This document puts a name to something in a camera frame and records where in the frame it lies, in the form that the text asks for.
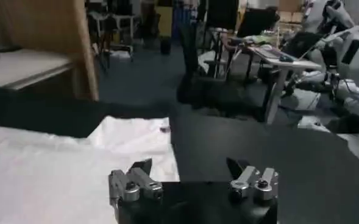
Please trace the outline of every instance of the office chair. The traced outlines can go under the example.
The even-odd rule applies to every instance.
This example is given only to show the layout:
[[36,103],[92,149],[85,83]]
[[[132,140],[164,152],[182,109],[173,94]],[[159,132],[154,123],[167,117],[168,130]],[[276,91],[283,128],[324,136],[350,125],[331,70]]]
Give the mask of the office chair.
[[250,100],[242,99],[238,88],[225,82],[205,77],[198,65],[195,48],[195,27],[184,24],[179,27],[180,41],[183,47],[186,74],[177,90],[180,103],[190,104],[193,109],[217,109],[226,117],[242,114],[254,114]]

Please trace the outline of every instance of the screw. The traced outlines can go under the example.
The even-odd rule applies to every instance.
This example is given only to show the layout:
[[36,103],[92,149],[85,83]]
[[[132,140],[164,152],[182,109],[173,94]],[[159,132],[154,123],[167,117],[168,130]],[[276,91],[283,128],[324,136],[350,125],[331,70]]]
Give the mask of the screw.
[[126,184],[126,187],[125,187],[125,189],[126,190],[132,190],[134,187],[136,186],[136,184],[132,181],[132,182],[128,182],[127,184]]
[[259,180],[258,181],[258,187],[259,188],[266,188],[268,186],[269,186],[269,183],[267,181],[265,181],[265,180]]

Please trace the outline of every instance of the table leg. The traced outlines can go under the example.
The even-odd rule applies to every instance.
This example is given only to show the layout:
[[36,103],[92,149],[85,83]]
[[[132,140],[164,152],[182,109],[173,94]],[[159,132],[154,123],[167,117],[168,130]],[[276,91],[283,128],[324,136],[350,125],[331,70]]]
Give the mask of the table leg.
[[96,28],[98,29],[98,39],[101,37],[101,23],[99,19],[96,20]]
[[230,73],[231,73],[232,60],[233,60],[233,55],[234,54],[235,54],[235,52],[229,51],[227,69],[226,69],[226,82],[229,81],[229,77],[230,77]]
[[244,79],[244,83],[246,83],[250,78],[250,73],[251,73],[251,69],[252,69],[252,61],[254,60],[254,53],[251,52],[249,55],[250,55],[250,59],[248,61],[246,78]]
[[285,80],[288,73],[289,70],[283,68],[279,74],[277,83],[274,85],[274,87],[272,87],[270,97],[268,100],[268,105],[266,108],[266,113],[265,113],[267,124],[272,124],[274,121],[275,114],[277,113],[278,110],[278,106],[283,92],[283,87],[285,86]]
[[133,44],[133,17],[130,17],[130,40]]
[[218,61],[216,63],[216,71],[215,71],[215,78],[218,78],[220,75],[220,62],[221,62],[221,55],[222,55],[222,41],[221,41],[221,33],[218,34]]

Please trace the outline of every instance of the desk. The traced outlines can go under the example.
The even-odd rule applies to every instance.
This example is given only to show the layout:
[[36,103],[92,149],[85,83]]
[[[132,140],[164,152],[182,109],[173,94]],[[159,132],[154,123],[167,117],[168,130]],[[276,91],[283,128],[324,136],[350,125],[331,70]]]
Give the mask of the desk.
[[359,160],[343,139],[200,115],[171,129],[181,181],[230,181],[226,158],[246,159],[279,172],[280,223],[359,223]]
[[270,65],[277,66],[281,69],[281,72],[278,77],[277,83],[273,87],[269,87],[268,93],[266,94],[266,97],[268,98],[265,102],[266,105],[266,123],[272,124],[274,121],[275,114],[278,110],[278,105],[280,102],[280,98],[283,92],[283,88],[285,86],[285,80],[290,70],[295,70],[298,72],[303,71],[304,69],[313,69],[313,70],[320,70],[321,65],[313,63],[312,61],[307,60],[298,60],[294,62],[283,62],[279,59],[274,58],[267,58],[264,55],[258,53],[256,47],[248,47],[250,51],[252,51],[254,54],[257,54],[259,57],[261,57],[265,62],[267,62]]
[[0,87],[21,89],[73,68],[61,54],[28,49],[0,53]]
[[94,20],[96,21],[96,25],[97,25],[97,29],[98,29],[98,36],[101,36],[100,22],[107,19],[109,16],[111,16],[112,18],[114,18],[116,20],[118,30],[121,30],[121,20],[129,19],[130,20],[130,39],[133,41],[135,15],[101,14],[98,12],[89,12],[88,14],[91,17],[93,17]]

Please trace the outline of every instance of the white desk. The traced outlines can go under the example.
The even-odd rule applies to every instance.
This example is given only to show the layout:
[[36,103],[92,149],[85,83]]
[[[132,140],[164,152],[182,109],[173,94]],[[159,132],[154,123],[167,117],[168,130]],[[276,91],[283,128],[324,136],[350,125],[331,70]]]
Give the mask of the white desk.
[[278,110],[278,105],[282,96],[283,87],[285,86],[285,80],[289,71],[294,70],[297,72],[302,72],[304,69],[321,70],[322,67],[319,64],[307,60],[284,62],[280,61],[279,59],[267,58],[264,55],[258,53],[258,51],[256,51],[257,47],[248,47],[248,49],[254,54],[257,54],[259,57],[261,57],[265,62],[269,63],[270,65],[278,66],[281,69],[278,81],[272,88],[270,98],[266,107],[266,123],[272,124],[275,118],[275,114]]
[[0,54],[0,87],[21,89],[73,69],[67,56],[22,49]]

